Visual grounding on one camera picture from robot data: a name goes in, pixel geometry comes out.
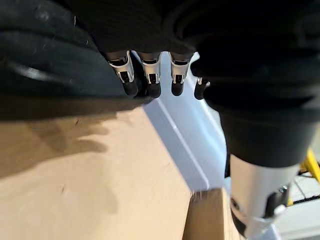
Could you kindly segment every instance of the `black fingertip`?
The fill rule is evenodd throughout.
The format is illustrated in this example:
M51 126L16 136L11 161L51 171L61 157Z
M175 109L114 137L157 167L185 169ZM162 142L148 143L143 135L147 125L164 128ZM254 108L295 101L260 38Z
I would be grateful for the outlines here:
M204 99L204 92L206 89L206 84L198 84L196 83L194 88L194 97L198 100Z
M150 97L156 99L161 95L161 85L160 83L157 84L148 84L147 91Z
M175 96L180 96L184 90L183 83L172 83L171 85L171 92Z
M136 96L138 94L138 86L136 80L133 80L133 82L123 83L122 85L127 95Z

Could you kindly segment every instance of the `brown cardboard surface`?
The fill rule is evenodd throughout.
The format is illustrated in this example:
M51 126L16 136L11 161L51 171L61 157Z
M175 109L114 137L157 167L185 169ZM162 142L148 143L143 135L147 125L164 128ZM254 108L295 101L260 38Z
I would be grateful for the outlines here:
M196 192L190 200L183 240L243 240L233 224L226 192Z
M178 240L191 193L142 108L0 123L0 239Z

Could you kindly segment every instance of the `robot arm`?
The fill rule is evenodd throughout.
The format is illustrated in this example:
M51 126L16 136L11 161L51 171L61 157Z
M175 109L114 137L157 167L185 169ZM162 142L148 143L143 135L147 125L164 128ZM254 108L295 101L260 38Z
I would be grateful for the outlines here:
M92 36L127 95L138 92L130 51L153 98L161 94L161 52L170 53L175 96L191 68L194 96L220 114L231 212L243 236L261 233L285 210L320 120L318 1L51 1L76 15L74 25ZM190 65L195 52L200 59Z

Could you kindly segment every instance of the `yellow cable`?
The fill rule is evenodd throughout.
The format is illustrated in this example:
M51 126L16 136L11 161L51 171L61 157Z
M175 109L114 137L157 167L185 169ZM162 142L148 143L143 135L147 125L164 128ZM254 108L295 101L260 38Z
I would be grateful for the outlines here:
M304 167L311 175L320 183L320 167L317 162L316 156L312 149L309 147L308 152L306 154L306 159L303 162Z

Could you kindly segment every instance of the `yellow object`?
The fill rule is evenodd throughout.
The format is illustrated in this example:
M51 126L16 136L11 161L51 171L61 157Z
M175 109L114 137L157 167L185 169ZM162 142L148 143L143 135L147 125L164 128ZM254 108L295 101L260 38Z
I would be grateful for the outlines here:
M294 201L292 201L291 199L288 199L287 207L292 206L293 204L294 204Z
M303 167L318 181L318 183L320 183L320 167L311 148L308 149L306 159L302 164Z

